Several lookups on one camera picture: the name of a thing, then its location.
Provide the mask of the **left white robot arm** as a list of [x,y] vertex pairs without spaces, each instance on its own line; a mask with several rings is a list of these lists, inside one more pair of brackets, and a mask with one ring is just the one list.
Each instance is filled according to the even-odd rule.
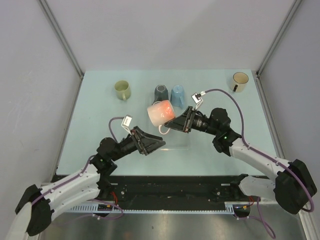
[[72,207],[96,198],[107,199],[114,190],[108,178],[117,168],[115,161],[135,151],[147,156],[165,144],[162,137],[146,133],[137,126],[120,142],[111,137],[103,138],[96,154],[88,158],[83,168],[54,183],[43,187],[33,184],[24,191],[6,238],[25,240],[36,236]]

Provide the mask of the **orange pink mug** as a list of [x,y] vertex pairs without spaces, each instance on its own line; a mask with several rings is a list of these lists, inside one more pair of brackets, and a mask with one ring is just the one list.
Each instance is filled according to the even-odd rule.
[[161,130],[165,123],[176,117],[174,108],[169,100],[155,102],[147,108],[147,113],[152,125],[158,127],[158,131],[161,135],[169,133],[169,129],[165,132]]

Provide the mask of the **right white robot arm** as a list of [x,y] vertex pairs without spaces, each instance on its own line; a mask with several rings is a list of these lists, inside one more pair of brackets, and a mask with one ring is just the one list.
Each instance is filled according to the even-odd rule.
[[271,157],[245,143],[244,137],[230,127],[231,119],[224,108],[214,108],[209,117],[191,106],[180,116],[164,125],[172,130],[189,133],[197,130],[214,136],[214,148],[219,153],[239,159],[262,172],[267,178],[242,174],[230,188],[231,196],[242,201],[257,196],[276,201],[285,211],[297,214],[310,203],[317,187],[306,164],[296,159]]

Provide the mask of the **green mug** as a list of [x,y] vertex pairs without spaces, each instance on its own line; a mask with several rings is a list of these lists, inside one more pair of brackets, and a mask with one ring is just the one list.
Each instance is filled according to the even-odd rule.
[[115,83],[114,90],[116,97],[122,101],[127,101],[131,97],[130,84],[126,80],[120,80]]

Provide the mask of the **cream beige mug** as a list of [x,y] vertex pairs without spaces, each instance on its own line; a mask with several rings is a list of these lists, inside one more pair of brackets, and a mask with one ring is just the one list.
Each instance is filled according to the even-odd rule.
[[245,89],[248,82],[249,76],[246,73],[236,72],[232,76],[230,89],[235,93],[240,93]]

